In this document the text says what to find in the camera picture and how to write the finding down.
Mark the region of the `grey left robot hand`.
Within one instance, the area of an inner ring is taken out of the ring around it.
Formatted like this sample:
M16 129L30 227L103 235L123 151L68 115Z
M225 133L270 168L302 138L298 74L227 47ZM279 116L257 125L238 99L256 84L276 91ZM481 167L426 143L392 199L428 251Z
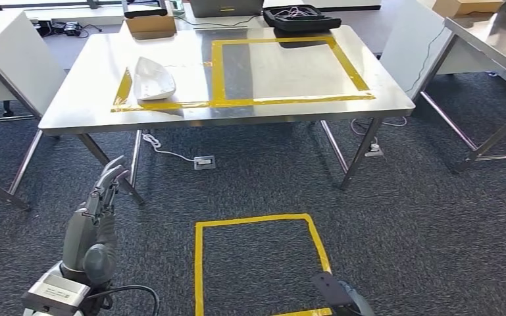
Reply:
M116 268L114 199L129 174L121 155L107 163L87 199L70 218L63 245L63 277L87 286L111 281Z

